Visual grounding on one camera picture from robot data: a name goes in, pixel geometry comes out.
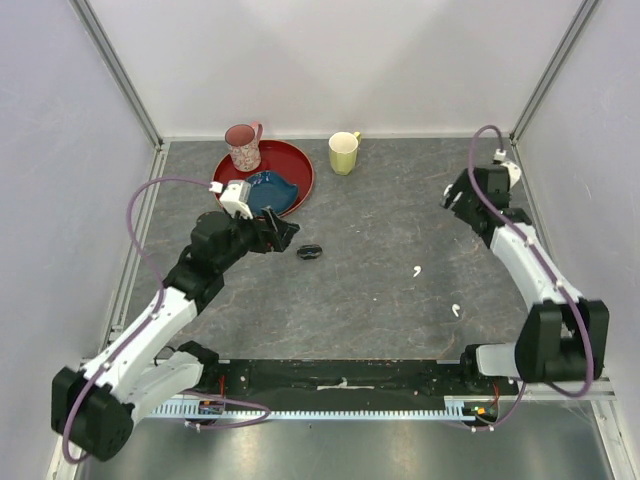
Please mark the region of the black earbud charging case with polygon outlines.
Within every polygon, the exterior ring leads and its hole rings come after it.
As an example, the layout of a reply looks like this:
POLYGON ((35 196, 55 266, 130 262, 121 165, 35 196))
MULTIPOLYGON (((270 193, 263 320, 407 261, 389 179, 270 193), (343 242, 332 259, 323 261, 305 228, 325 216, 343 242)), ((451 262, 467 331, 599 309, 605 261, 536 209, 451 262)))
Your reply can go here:
POLYGON ((323 249, 318 244, 306 244, 296 250, 296 256, 301 260, 318 259, 323 254, 323 249))

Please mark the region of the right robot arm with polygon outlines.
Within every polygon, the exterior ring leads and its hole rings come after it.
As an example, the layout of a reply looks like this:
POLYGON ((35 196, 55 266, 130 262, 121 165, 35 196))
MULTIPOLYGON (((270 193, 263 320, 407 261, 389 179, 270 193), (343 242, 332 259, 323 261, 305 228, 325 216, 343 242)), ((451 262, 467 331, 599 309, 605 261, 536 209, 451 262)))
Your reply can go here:
POLYGON ((442 199, 502 262, 529 310, 516 341, 466 347, 457 377, 473 394, 494 377, 591 383, 604 367, 609 310, 571 285, 541 247, 527 213, 511 207, 515 178, 507 164, 466 169, 442 199))

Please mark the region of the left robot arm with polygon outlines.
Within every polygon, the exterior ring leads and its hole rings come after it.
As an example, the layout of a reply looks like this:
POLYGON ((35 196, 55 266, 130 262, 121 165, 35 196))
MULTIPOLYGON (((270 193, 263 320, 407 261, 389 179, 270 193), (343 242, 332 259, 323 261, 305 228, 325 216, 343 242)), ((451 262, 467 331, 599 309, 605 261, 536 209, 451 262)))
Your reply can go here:
POLYGON ((189 245, 137 319, 82 368, 64 367, 55 375, 51 426, 63 439, 65 459, 77 463, 70 452, 76 445, 107 461, 142 419, 174 395, 215 389, 218 356, 195 342, 158 366, 151 362, 220 292, 231 266, 248 253, 285 251, 299 229, 270 208, 259 218, 222 211, 202 215, 189 245))

